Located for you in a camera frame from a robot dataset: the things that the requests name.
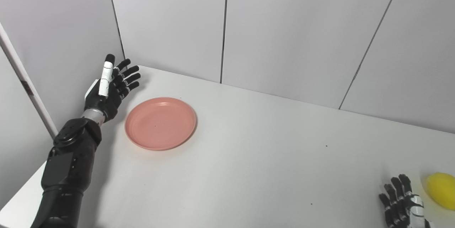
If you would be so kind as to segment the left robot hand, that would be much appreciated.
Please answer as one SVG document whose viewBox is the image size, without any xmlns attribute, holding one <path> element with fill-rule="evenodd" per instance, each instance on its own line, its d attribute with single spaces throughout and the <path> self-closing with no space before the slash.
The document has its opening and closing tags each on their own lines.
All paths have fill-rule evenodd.
<svg viewBox="0 0 455 228">
<path fill-rule="evenodd" d="M 123 100 L 140 85 L 139 67 L 130 67 L 130 59 L 115 66 L 115 60 L 115 55 L 107 54 L 101 78 L 96 79 L 85 94 L 82 117 L 98 125 L 114 119 Z"/>
</svg>

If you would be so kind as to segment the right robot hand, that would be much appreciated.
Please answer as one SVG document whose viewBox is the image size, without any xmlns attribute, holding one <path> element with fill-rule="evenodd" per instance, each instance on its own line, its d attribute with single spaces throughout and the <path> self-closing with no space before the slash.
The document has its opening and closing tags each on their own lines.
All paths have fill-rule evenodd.
<svg viewBox="0 0 455 228">
<path fill-rule="evenodd" d="M 434 228 L 427 220 L 421 197 L 412 190 L 411 180 L 400 174 L 384 185 L 385 194 L 379 194 L 384 207 L 387 228 Z"/>
</svg>

